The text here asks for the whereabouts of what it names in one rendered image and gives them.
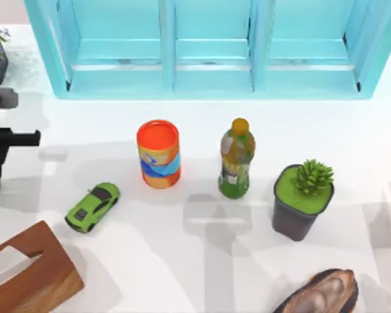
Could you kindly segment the green bottle with orange cap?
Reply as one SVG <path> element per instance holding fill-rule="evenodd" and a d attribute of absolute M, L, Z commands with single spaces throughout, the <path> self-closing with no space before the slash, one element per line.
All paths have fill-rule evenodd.
<path fill-rule="evenodd" d="M 222 168 L 218 177 L 220 192 L 230 199 L 243 197 L 250 186 L 250 164 L 255 155 L 255 138 L 246 119 L 233 120 L 220 143 Z"/>

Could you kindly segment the light blue rack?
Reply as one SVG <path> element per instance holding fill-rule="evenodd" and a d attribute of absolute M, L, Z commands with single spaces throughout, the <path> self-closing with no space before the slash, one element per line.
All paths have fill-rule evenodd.
<path fill-rule="evenodd" d="M 55 96 L 372 96 L 391 0 L 24 0 Z"/>

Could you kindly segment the orange and blue can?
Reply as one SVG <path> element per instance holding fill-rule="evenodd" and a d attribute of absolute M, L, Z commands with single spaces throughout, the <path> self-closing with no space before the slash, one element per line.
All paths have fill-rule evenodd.
<path fill-rule="evenodd" d="M 166 189 L 181 176 L 179 132 L 166 120 L 151 120 L 137 132 L 137 145 L 143 180 L 152 188 Z"/>

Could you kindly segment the wooden tissue box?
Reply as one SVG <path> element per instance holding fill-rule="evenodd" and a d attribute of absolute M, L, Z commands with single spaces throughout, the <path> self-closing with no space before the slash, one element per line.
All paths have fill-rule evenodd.
<path fill-rule="evenodd" d="M 43 220 L 1 243 L 0 253 L 6 248 L 36 261 L 0 285 L 0 313 L 50 313 L 85 287 L 76 266 Z"/>

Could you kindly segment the pale grey rounded box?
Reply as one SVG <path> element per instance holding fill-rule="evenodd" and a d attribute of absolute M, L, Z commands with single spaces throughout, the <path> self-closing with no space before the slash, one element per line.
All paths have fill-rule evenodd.
<path fill-rule="evenodd" d="M 0 109 L 14 109 L 18 103 L 19 97 L 13 88 L 0 86 Z"/>

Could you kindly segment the green toy car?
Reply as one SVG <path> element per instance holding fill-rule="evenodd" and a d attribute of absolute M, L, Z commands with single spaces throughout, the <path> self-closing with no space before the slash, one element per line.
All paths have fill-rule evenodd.
<path fill-rule="evenodd" d="M 98 183 L 88 190 L 65 216 L 65 222 L 80 233 L 89 233 L 118 202 L 121 193 L 113 183 Z"/>

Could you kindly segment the black pot with green succulent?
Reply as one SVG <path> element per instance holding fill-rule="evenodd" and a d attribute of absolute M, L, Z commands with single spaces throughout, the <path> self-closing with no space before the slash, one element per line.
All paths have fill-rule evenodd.
<path fill-rule="evenodd" d="M 272 227 L 293 241 L 302 241 L 334 195 L 334 172 L 315 159 L 286 166 L 274 187 Z"/>

